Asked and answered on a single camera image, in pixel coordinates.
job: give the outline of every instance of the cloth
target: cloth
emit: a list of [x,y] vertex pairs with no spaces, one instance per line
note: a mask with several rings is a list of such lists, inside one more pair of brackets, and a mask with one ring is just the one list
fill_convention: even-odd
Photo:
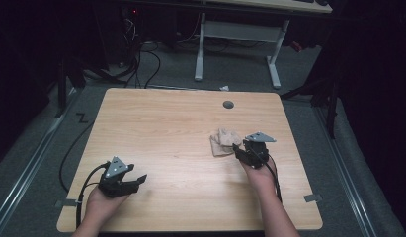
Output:
[[211,150],[213,156],[222,156],[232,154],[233,144],[240,146],[242,139],[233,130],[220,128],[218,134],[212,135],[209,138],[211,142]]

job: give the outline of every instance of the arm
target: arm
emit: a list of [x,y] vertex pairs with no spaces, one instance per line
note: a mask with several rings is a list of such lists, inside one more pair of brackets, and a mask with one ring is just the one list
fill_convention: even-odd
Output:
[[73,233],[72,237],[98,236],[102,226],[116,213],[119,206],[128,197],[129,196],[109,198],[95,187],[89,194],[83,221]]
[[[255,170],[243,163],[241,164],[248,176],[249,183],[258,195],[265,236],[299,236],[294,224],[277,198],[273,175],[267,167],[263,166],[261,169]],[[276,170],[271,160],[268,161],[268,164],[273,170]]]

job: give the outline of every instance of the desk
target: desk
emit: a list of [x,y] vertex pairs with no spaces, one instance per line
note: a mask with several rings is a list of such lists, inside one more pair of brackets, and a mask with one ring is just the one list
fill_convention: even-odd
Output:
[[[311,13],[331,13],[332,8],[320,6],[316,2],[305,3],[293,0],[207,0],[204,2],[226,3],[243,6],[253,6],[262,8],[274,8],[287,11],[304,11]],[[281,87],[280,78],[276,68],[276,60],[283,44],[285,33],[287,31],[289,19],[284,20],[280,27],[264,27],[246,24],[235,24],[218,21],[206,21],[205,13],[202,13],[200,26],[200,46],[197,55],[196,63],[196,81],[203,79],[203,45],[205,37],[217,37],[237,40],[253,40],[262,42],[273,42],[275,48],[270,56],[267,56],[267,63],[270,70],[273,87],[279,89]]]
[[[234,108],[224,108],[224,101]],[[77,199],[88,174],[117,155],[135,165],[125,181],[144,174],[147,180],[104,231],[262,230],[257,198],[234,154],[212,156],[209,137],[220,127],[242,138],[257,131],[275,138],[267,148],[286,211],[297,229],[321,228],[316,203],[303,198],[312,190],[281,99],[272,93],[108,90],[67,198]],[[75,207],[63,208],[57,228],[75,230]]]

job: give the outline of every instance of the white desk leg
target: white desk leg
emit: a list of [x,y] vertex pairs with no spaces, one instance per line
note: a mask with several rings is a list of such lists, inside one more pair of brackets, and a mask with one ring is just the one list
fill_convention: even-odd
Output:
[[271,80],[273,81],[273,87],[275,89],[279,89],[281,87],[279,74],[277,73],[276,60],[277,60],[277,56],[279,55],[280,48],[283,44],[283,40],[285,37],[286,29],[288,28],[288,24],[289,24],[289,20],[285,20],[283,23],[283,26],[280,30],[278,39],[277,39],[276,49],[274,50],[274,53],[272,56],[267,56],[267,62],[268,62],[268,67],[270,68]]
[[196,81],[202,81],[203,79],[203,40],[205,35],[205,13],[202,13],[202,21],[200,26],[200,47],[199,54],[197,55],[196,65]]

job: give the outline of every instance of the dark background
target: dark background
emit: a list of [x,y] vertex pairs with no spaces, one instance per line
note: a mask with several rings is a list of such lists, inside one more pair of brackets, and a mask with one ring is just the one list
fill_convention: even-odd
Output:
[[[293,19],[284,44],[323,46],[307,84],[332,80],[337,58],[346,56],[339,97],[369,167],[406,230],[406,0],[330,3],[333,16],[363,20],[330,27]],[[122,11],[103,9],[78,1],[0,1],[0,160],[48,103],[63,57],[76,55],[103,69],[125,61]],[[198,17],[142,8],[139,14],[142,36],[171,47],[192,32]]]

